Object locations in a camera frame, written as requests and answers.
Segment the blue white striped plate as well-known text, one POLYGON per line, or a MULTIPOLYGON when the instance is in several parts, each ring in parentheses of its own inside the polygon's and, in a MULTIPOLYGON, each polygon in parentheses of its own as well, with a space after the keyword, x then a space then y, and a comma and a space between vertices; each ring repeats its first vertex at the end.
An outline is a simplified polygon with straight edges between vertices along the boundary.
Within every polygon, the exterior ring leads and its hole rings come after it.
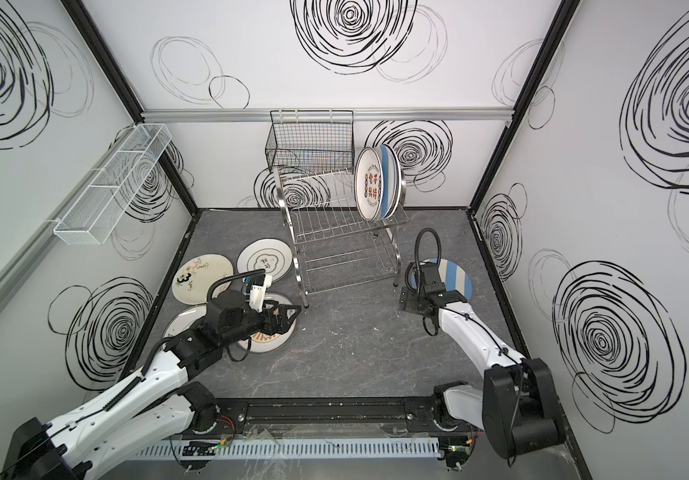
POLYGON ((381 154, 383 179, 380 219, 386 220, 390 218, 390 216, 394 214, 394 210, 396 210, 401 191, 400 182, 402 180, 402 173, 400 171, 399 161, 390 146, 380 145, 379 153, 381 154))

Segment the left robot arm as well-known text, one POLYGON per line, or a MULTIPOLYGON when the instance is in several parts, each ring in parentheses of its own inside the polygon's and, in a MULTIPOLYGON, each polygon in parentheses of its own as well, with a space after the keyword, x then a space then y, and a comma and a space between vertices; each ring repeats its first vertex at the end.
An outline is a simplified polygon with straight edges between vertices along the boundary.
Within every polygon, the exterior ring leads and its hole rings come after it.
POLYGON ((140 450, 186 431, 208 434, 220 424, 236 432, 196 376, 252 335, 286 334, 302 306, 248 300, 228 290, 204 315, 166 336, 140 369, 84 405, 12 434, 2 479, 98 479, 140 450))

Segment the white plate red characters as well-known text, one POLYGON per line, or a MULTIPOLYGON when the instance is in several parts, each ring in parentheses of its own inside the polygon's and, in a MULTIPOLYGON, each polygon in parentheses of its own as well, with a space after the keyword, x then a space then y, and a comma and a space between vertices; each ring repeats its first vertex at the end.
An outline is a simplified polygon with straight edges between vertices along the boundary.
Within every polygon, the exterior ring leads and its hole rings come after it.
POLYGON ((358 156, 354 170, 355 203, 365 221, 374 220, 381 210, 383 178, 381 156, 365 148, 358 156))

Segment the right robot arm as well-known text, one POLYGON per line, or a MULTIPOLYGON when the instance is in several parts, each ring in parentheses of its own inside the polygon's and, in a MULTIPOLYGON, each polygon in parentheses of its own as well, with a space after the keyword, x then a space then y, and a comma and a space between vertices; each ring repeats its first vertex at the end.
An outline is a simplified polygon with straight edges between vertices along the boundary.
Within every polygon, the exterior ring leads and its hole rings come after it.
POLYGON ((436 388, 439 425, 463 422, 483 431, 494 452, 510 463, 566 440, 549 367, 495 334, 461 292, 446 288, 436 263, 410 264, 400 303, 422 318, 426 334, 450 337, 483 378, 480 389, 464 382, 436 388))

